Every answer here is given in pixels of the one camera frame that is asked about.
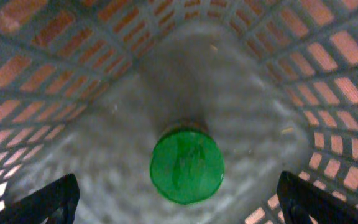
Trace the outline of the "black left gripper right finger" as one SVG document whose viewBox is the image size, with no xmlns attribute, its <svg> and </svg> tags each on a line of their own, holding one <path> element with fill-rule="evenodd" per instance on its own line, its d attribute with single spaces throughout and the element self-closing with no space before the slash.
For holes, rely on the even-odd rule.
<svg viewBox="0 0 358 224">
<path fill-rule="evenodd" d="M 358 223 L 357 208 L 291 172 L 280 174 L 277 196 L 285 223 Z"/>
</svg>

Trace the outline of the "green lid jar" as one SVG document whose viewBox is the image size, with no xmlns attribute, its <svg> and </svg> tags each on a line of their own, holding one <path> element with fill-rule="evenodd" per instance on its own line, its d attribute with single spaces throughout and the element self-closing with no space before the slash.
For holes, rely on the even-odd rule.
<svg viewBox="0 0 358 224">
<path fill-rule="evenodd" d="M 201 123 L 168 125 L 156 142 L 149 175 L 157 192 L 170 202 L 191 205 L 211 198 L 225 174 L 222 150 Z"/>
</svg>

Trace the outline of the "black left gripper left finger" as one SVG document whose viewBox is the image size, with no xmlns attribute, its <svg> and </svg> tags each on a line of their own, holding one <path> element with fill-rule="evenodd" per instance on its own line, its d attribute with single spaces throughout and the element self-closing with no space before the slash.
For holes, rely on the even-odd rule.
<svg viewBox="0 0 358 224">
<path fill-rule="evenodd" d="M 0 223 L 73 224 L 80 199 L 74 174 L 67 174 L 0 212 Z"/>
</svg>

